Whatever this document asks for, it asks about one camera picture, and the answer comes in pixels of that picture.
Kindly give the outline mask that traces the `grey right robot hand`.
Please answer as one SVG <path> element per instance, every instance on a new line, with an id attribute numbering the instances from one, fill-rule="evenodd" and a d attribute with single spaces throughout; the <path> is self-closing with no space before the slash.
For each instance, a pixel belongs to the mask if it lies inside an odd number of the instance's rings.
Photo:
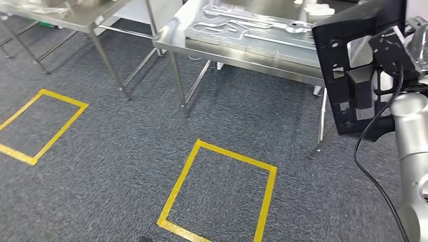
<path id="1" fill-rule="evenodd" d="M 406 48 L 421 71 L 427 72 L 427 20 L 416 16 L 407 20 L 413 34 Z"/>

